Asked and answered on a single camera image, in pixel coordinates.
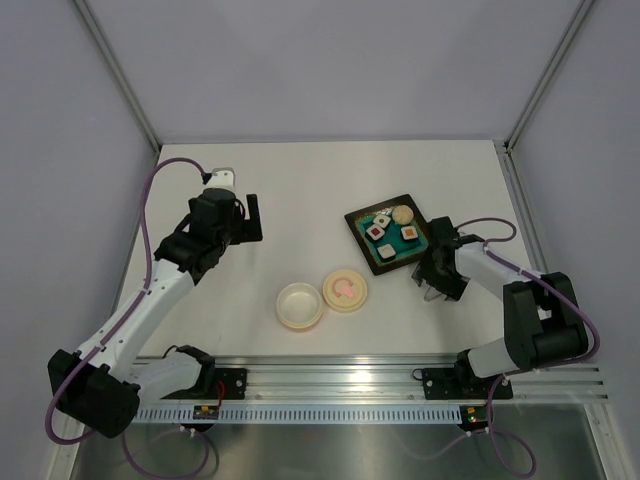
white table surface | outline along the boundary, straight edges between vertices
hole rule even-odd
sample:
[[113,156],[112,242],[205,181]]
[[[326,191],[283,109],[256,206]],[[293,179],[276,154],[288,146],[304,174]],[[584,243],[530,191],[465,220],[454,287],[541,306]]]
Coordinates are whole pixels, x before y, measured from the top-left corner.
[[[264,240],[230,247],[169,313],[142,355],[159,355],[172,344],[233,356],[440,354],[502,336],[501,303],[474,282],[460,302],[424,303],[424,290],[410,278],[414,265],[374,277],[343,218],[409,193],[427,220],[449,215],[457,224],[492,215],[515,222],[490,141],[166,145],[160,159],[177,156],[205,169],[233,167],[237,194],[243,200],[258,194]],[[156,176],[147,206],[154,250],[201,191],[189,165],[171,165]],[[494,224],[467,230],[506,233]],[[138,237],[123,298],[144,276]],[[529,266],[520,237],[496,249]],[[306,282],[321,289],[339,268],[357,270],[368,282],[361,310],[339,314],[326,307],[305,333],[278,322],[275,301],[283,287]]]

container lid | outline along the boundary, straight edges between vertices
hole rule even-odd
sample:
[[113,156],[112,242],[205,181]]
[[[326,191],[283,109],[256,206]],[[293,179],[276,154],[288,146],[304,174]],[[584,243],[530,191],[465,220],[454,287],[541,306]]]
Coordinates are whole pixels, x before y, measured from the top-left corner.
[[367,282],[358,272],[338,270],[326,278],[322,294],[332,309],[342,313],[355,312],[367,299]]
[[324,306],[320,293],[306,283],[286,286],[276,300],[276,316],[287,327],[307,329],[322,316]]

metal base plate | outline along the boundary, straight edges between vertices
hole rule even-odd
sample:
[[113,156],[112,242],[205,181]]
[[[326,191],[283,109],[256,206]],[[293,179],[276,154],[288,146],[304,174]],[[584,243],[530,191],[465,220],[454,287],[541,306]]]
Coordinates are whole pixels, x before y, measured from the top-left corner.
[[[423,368],[422,387],[427,400],[486,400],[494,378],[481,380],[473,386],[463,386],[453,368]],[[495,400],[513,398],[511,383],[498,385],[493,396]]]
[[209,425],[436,425],[460,424],[456,405],[242,405],[225,404],[202,414],[202,405],[165,403],[141,408],[133,423]]

black mounting bracket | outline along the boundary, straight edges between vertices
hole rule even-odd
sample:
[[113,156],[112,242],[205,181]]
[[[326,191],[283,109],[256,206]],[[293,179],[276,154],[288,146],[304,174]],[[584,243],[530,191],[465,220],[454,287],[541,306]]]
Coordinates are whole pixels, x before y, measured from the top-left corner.
[[[464,381],[455,367],[422,368],[420,373],[426,400],[486,400],[495,380],[495,377],[489,377],[475,378],[473,382]],[[511,383],[498,385],[493,398],[512,399]]]
[[188,390],[179,390],[164,397],[167,400],[218,400],[219,384],[224,385],[224,400],[244,400],[247,389],[246,368],[219,368],[212,356],[195,347],[185,345],[176,352],[186,353],[195,358],[202,369],[196,384]]

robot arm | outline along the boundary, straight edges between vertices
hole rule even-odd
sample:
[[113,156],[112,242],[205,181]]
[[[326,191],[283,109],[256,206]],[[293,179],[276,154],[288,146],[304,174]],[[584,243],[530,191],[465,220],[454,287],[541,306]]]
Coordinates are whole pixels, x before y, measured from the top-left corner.
[[202,194],[189,200],[190,213],[154,254],[145,296],[109,341],[103,340],[105,332],[123,318],[140,291],[123,302],[75,353],[58,350],[54,354],[48,370],[55,393],[89,352],[100,348],[65,390],[57,404],[60,411],[113,438],[129,425],[140,405],[179,390],[212,389],[215,361],[196,348],[180,347],[141,368],[133,368],[133,362],[167,313],[218,264],[229,245],[262,240],[256,195],[247,196],[250,218],[245,219],[234,187],[232,169],[214,170]]
[[[527,371],[575,358],[589,347],[582,320],[544,288],[490,258],[484,240],[458,232],[449,217],[427,225],[430,244],[412,277],[427,284],[425,300],[458,301],[470,279],[504,306],[504,336],[458,355],[459,376],[470,380]],[[569,278],[531,272],[577,305]]]

